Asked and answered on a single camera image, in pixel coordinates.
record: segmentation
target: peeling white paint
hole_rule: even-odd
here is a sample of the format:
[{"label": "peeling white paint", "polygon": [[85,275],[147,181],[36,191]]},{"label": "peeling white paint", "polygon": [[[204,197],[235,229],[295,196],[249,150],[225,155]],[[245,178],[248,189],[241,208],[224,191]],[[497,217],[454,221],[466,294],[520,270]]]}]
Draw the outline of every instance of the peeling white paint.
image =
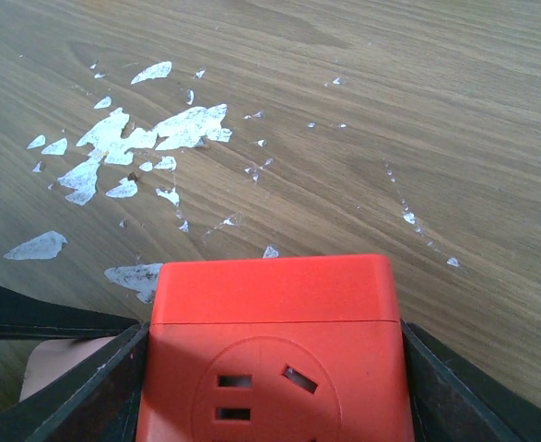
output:
[{"label": "peeling white paint", "polygon": [[274,244],[270,244],[268,247],[266,247],[266,250],[264,250],[264,256],[262,258],[278,258],[280,256],[280,253],[276,249],[276,246]]},{"label": "peeling white paint", "polygon": [[165,198],[176,207],[180,205],[180,195],[176,192],[176,188],[164,191],[162,189],[156,189],[156,195]]},{"label": "peeling white paint", "polygon": [[154,166],[154,169],[175,170],[176,158],[174,157],[162,157],[161,161]]},{"label": "peeling white paint", "polygon": [[134,180],[129,180],[125,177],[119,182],[121,184],[107,191],[106,196],[111,198],[131,198],[137,193],[137,183]]},{"label": "peeling white paint", "polygon": [[206,68],[200,67],[198,70],[194,73],[193,78],[202,78],[205,75]]},{"label": "peeling white paint", "polygon": [[44,164],[42,163],[42,161],[39,161],[32,171],[35,173],[41,173],[43,169]]},{"label": "peeling white paint", "polygon": [[96,193],[96,181],[98,180],[98,167],[100,158],[91,157],[68,171],[63,177],[58,178],[62,186],[74,189],[65,199],[71,203],[84,205]]},{"label": "peeling white paint", "polygon": [[33,238],[9,251],[4,258],[7,260],[50,260],[59,254],[64,244],[65,237],[51,230]]},{"label": "peeling white paint", "polygon": [[254,115],[246,115],[243,117],[244,120],[250,120],[252,118],[262,118],[264,117],[264,112],[262,110],[257,111]]},{"label": "peeling white paint", "polygon": [[43,155],[63,155],[67,149],[67,138],[62,138],[59,141],[48,145],[42,150]]},{"label": "peeling white paint", "polygon": [[202,143],[203,137],[228,142],[232,132],[221,128],[226,114],[227,104],[218,104],[208,109],[196,106],[156,124],[153,132],[162,138],[167,137],[156,150],[196,147]]},{"label": "peeling white paint", "polygon": [[104,97],[101,99],[96,105],[94,106],[94,109],[104,109],[108,108],[112,104],[112,99],[110,97]]},{"label": "peeling white paint", "polygon": [[149,161],[147,161],[143,163],[141,166],[139,166],[139,168],[143,170],[144,172],[150,172],[151,170],[153,170],[153,163],[150,163]]},{"label": "peeling white paint", "polygon": [[27,147],[27,149],[34,149],[35,147],[41,147],[42,145],[45,145],[45,135],[39,135],[34,140],[32,140]]},{"label": "peeling white paint", "polygon": [[113,267],[104,275],[114,284],[136,291],[137,299],[146,304],[153,302],[158,287],[162,263]]},{"label": "peeling white paint", "polygon": [[454,258],[453,256],[451,258],[449,258],[446,263],[448,265],[451,265],[452,267],[460,267],[461,266],[460,262],[458,262],[458,260],[456,258]]},{"label": "peeling white paint", "polygon": [[131,84],[134,85],[141,81],[152,80],[155,78],[165,78],[171,72],[171,62],[161,62],[153,64],[146,68],[131,80]]}]

